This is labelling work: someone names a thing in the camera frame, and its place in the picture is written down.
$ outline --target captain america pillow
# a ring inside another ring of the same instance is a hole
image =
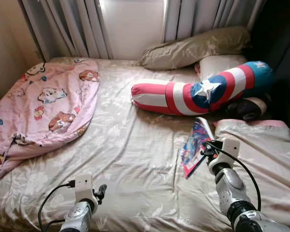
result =
[[[172,115],[201,115],[242,97],[266,93],[273,85],[272,69],[251,61],[197,83],[143,79],[131,89],[142,109]]]

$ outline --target white pillow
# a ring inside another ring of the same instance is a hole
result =
[[[247,62],[243,55],[209,56],[200,61],[200,80],[204,81],[227,69],[235,68]]]

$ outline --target gray curtain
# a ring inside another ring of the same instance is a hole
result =
[[[168,0],[165,41],[184,39],[214,29],[247,26],[249,30],[266,0]]]
[[[111,58],[95,0],[22,0],[46,61],[53,57]]]

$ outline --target beige pillow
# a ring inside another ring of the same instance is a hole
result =
[[[196,72],[200,73],[200,80],[204,81],[222,71],[237,67],[247,62],[243,55],[220,55],[209,56],[201,59],[199,64],[195,65]]]
[[[250,34],[245,27],[214,29],[180,41],[146,49],[139,61],[153,70],[177,69],[212,55],[241,54],[249,47]]]

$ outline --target black cable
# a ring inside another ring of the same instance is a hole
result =
[[[54,220],[54,221],[51,221],[49,222],[45,229],[43,229],[43,224],[42,224],[42,219],[41,219],[41,212],[42,212],[42,209],[43,209],[43,206],[45,205],[46,201],[48,200],[48,198],[58,189],[58,188],[61,188],[61,187],[71,187],[71,188],[74,188],[75,187],[75,180],[71,180],[69,181],[67,184],[64,184],[64,185],[59,185],[57,186],[56,188],[54,188],[48,195],[47,197],[44,199],[43,203],[41,204],[40,206],[40,209],[39,209],[39,212],[38,212],[38,221],[39,221],[39,226],[40,226],[40,229],[41,229],[41,232],[44,232],[48,229],[48,227],[52,224],[52,223],[56,223],[56,222],[63,222],[64,219],[60,219],[60,220]]]
[[[53,221],[48,222],[48,224],[45,226],[43,232],[46,232],[47,229],[48,229],[48,227],[49,227],[51,224],[53,224],[53,223],[59,223],[59,222],[64,222],[64,221],[65,221],[65,219],[60,219],[60,220],[53,220]]]
[[[225,154],[226,156],[230,157],[232,160],[238,162],[244,169],[245,171],[248,173],[248,175],[250,176],[255,188],[256,188],[256,192],[257,192],[257,197],[258,197],[258,211],[261,211],[261,194],[260,194],[260,190],[258,187],[258,184],[255,180],[255,178],[253,177],[253,175],[251,174],[250,170],[236,157],[234,157],[233,155],[230,155],[228,152],[216,147],[215,145],[211,144],[209,141],[206,141],[207,144],[209,144],[213,149]]]

